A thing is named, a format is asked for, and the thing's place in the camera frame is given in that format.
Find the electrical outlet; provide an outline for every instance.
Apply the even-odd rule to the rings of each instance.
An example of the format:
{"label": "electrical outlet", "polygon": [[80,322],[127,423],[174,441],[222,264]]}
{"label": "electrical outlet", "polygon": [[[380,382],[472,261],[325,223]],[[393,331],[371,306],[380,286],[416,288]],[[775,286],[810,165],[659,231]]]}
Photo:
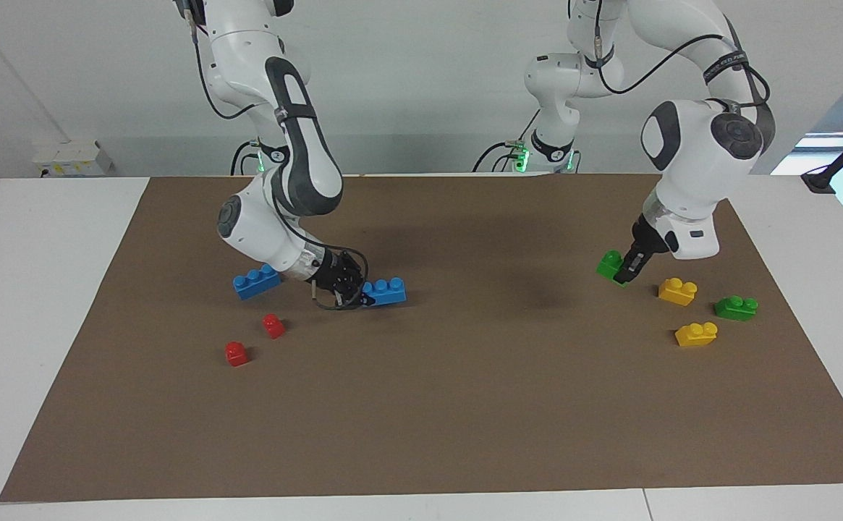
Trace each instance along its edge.
{"label": "electrical outlet", "polygon": [[95,141],[44,146],[32,163],[41,177],[103,177],[113,171],[113,161]]}

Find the red lego brick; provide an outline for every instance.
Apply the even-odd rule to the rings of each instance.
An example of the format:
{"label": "red lego brick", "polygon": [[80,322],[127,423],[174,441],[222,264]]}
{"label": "red lego brick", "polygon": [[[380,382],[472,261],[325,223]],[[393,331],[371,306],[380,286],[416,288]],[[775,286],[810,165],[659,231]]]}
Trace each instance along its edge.
{"label": "red lego brick", "polygon": [[227,346],[225,346],[225,358],[229,359],[229,363],[232,364],[232,367],[238,367],[239,365],[248,363],[249,360],[247,358],[247,352],[245,351],[245,344],[240,342],[229,342]]}
{"label": "red lego brick", "polygon": [[283,333],[286,333],[286,326],[283,326],[283,323],[275,314],[268,314],[263,317],[263,329],[266,329],[266,333],[273,340],[279,339],[280,336],[283,336]]}

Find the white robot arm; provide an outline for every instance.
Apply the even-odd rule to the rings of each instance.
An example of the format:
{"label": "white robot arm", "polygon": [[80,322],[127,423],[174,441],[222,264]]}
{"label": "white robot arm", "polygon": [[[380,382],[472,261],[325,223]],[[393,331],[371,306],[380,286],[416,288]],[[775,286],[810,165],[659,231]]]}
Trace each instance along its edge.
{"label": "white robot arm", "polygon": [[672,52],[666,59],[680,55],[699,66],[711,98],[662,103],[644,125],[643,150],[663,175],[634,224],[619,283],[632,281],[655,253],[683,260],[717,254],[713,210],[775,133],[768,85],[711,0],[575,0],[569,40],[579,52],[538,56],[528,67],[525,83],[541,104],[530,136],[533,157],[553,166],[569,155],[579,122],[576,98],[626,93],[648,77],[620,89],[624,70],[612,36],[625,7],[640,38]]}
{"label": "white robot arm", "polygon": [[[318,125],[305,79],[288,59],[283,40],[270,30],[274,17],[292,10],[293,0],[175,2],[190,24],[197,57],[197,32],[208,36],[215,63],[206,68],[207,85],[217,98],[242,109],[233,116],[219,115],[233,119],[247,113],[257,129],[262,162],[273,164],[223,205],[219,234],[279,273],[331,291],[337,299],[331,309],[371,305],[371,297],[362,291],[368,275],[362,254],[321,243],[299,227],[299,217],[337,208],[342,175]],[[272,148],[268,136],[276,133],[277,124],[286,144]],[[364,273],[351,253],[364,260]]]}

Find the brown mat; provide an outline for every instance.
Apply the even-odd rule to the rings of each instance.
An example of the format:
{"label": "brown mat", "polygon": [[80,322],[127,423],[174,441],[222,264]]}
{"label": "brown mat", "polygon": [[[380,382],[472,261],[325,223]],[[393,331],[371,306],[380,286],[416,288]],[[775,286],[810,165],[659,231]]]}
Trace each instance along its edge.
{"label": "brown mat", "polygon": [[[656,179],[348,179],[306,227],[410,300],[351,313],[296,281],[239,302],[215,218],[246,181],[153,179],[0,500],[843,482],[842,398],[729,204],[718,257],[594,273]],[[759,316],[675,345],[729,294]]]}

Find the toy block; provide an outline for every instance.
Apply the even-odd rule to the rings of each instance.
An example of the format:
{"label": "toy block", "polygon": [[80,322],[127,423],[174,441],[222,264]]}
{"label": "toy block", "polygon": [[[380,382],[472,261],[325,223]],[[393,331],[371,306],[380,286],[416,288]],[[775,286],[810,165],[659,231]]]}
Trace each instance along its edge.
{"label": "toy block", "polygon": [[388,304],[408,300],[405,296],[405,283],[399,277],[394,277],[391,281],[378,280],[375,284],[367,281],[364,283],[364,293],[376,300],[373,307],[388,306]]}
{"label": "toy block", "polygon": [[716,340],[716,324],[713,322],[690,323],[675,332],[675,339],[679,346],[706,346]]}
{"label": "toy block", "polygon": [[232,364],[232,367],[238,367],[239,365],[248,363],[245,344],[240,342],[229,342],[227,346],[225,346],[225,358],[229,359],[229,363]]}
{"label": "toy block", "polygon": [[283,326],[282,321],[275,314],[268,314],[263,317],[263,329],[266,329],[266,333],[273,340],[279,339],[280,336],[283,336],[283,333],[286,333],[286,326]]}
{"label": "toy block", "polygon": [[683,281],[679,278],[670,278],[659,284],[659,299],[687,306],[695,299],[698,292],[697,284],[693,281]]}
{"label": "toy block", "polygon": [[610,250],[604,257],[600,263],[598,263],[598,267],[596,268],[596,273],[600,274],[600,276],[612,281],[617,286],[625,287],[627,283],[619,283],[619,281],[614,280],[614,276],[616,276],[617,272],[620,271],[620,267],[624,265],[624,258],[620,256],[620,252],[617,250]]}
{"label": "toy block", "polygon": [[235,277],[232,286],[241,300],[248,300],[279,286],[282,282],[276,270],[273,270],[269,264],[263,264],[259,270],[250,270],[247,276]]}
{"label": "toy block", "polygon": [[759,303],[755,299],[744,300],[733,295],[713,304],[713,312],[720,318],[746,322],[752,320],[758,307]]}

